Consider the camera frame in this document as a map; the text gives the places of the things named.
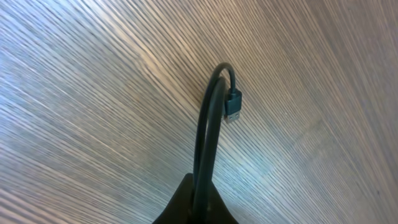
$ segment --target usb plug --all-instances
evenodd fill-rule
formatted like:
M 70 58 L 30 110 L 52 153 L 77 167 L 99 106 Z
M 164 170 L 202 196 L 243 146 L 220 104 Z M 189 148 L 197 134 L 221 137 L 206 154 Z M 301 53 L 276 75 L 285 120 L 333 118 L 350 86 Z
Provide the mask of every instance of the usb plug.
M 237 89 L 234 89 L 234 91 L 231 91 L 231 89 L 229 89 L 224 104 L 224 119 L 226 120 L 226 122 L 229 124 L 239 119 L 240 111 L 242 108 L 242 92 Z

